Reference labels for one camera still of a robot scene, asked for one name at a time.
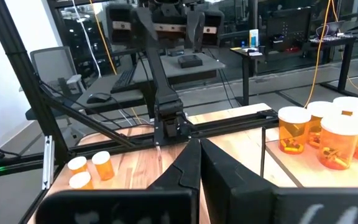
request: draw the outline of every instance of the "office chair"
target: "office chair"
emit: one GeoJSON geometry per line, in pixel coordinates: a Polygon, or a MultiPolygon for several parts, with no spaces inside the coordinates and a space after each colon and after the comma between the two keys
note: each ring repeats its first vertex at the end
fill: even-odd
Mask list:
{"type": "MultiPolygon", "coordinates": [[[[65,47],[52,47],[48,49],[35,50],[30,53],[31,61],[35,71],[38,73],[40,79],[50,85],[53,89],[59,91],[69,99],[76,101],[85,91],[81,75],[77,74],[71,57],[70,48],[65,47]]],[[[67,106],[73,104],[59,94],[49,91],[47,94],[60,100],[67,106]]],[[[63,132],[63,136],[67,135],[69,131],[73,139],[80,138],[85,134],[79,129],[75,129],[69,117],[60,111],[52,108],[53,116],[56,119],[66,119],[67,130],[63,132]]],[[[36,120],[35,114],[32,109],[25,113],[27,120],[36,120]]]]}

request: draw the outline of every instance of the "keyboard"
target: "keyboard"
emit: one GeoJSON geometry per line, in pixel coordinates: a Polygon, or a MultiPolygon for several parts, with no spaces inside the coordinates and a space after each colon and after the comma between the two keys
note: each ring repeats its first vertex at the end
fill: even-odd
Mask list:
{"type": "Polygon", "coordinates": [[[131,85],[131,81],[132,78],[134,77],[134,74],[135,74],[135,68],[122,72],[118,80],[112,86],[110,93],[113,94],[122,91],[133,90],[134,87],[133,85],[131,85]]]}

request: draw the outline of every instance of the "white wall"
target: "white wall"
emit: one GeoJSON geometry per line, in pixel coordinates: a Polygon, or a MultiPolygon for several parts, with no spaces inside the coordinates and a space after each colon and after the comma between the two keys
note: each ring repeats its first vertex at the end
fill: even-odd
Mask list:
{"type": "MultiPolygon", "coordinates": [[[[61,45],[41,0],[6,0],[6,3],[28,52],[61,45]]],[[[29,102],[19,87],[0,43],[0,144],[29,124],[25,118],[29,102]]]]}

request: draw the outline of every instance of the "computer mouse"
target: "computer mouse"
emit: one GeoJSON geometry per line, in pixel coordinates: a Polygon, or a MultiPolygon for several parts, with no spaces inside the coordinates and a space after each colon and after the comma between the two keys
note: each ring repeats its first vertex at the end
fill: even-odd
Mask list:
{"type": "Polygon", "coordinates": [[[107,93],[93,93],[89,96],[86,103],[104,103],[111,100],[111,95],[107,93]]]}

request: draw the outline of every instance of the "floor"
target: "floor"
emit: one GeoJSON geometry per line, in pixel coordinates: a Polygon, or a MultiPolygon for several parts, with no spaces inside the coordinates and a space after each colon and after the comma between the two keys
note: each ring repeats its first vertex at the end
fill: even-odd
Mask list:
{"type": "MultiPolygon", "coordinates": [[[[317,83],[333,82],[337,79],[340,71],[340,64],[329,64],[322,66],[316,79],[317,83]]],[[[303,105],[310,92],[310,85],[313,81],[314,70],[303,69],[296,72],[286,72],[271,74],[263,77],[254,77],[250,81],[250,103],[266,103],[275,110],[283,106],[300,104],[303,105]]],[[[358,86],[358,60],[353,60],[349,76],[353,77],[352,82],[358,86]]],[[[239,105],[234,100],[234,96],[241,96],[241,81],[230,82],[230,88],[226,84],[227,94],[233,107],[239,105]]],[[[357,90],[348,83],[347,90],[357,92],[357,90]]],[[[227,101],[222,84],[214,84],[204,87],[180,90],[179,96],[185,105],[185,112],[189,116],[212,111],[225,110],[231,107],[227,101]]],[[[314,89],[312,101],[326,100],[331,101],[339,93],[333,92],[319,85],[314,89]]],[[[135,108],[136,113],[142,119],[148,119],[147,110],[144,106],[135,108]]],[[[117,111],[104,114],[109,119],[114,119],[123,126],[129,125],[123,120],[117,111]]],[[[94,119],[103,120],[100,116],[93,116],[94,119]]],[[[59,125],[65,129],[65,124],[59,122],[59,125]]],[[[90,128],[81,124],[76,124],[84,133],[94,132],[90,128]]],[[[106,123],[106,126],[116,128],[115,125],[106,123]]],[[[24,155],[44,150],[44,137],[39,130],[39,135],[30,140],[27,146],[18,147],[15,152],[21,152],[24,155]]],[[[68,139],[69,146],[75,142],[68,139]]],[[[0,177],[0,223],[18,223],[30,207],[41,189],[41,170],[32,170],[28,172],[12,174],[0,177]]]]}

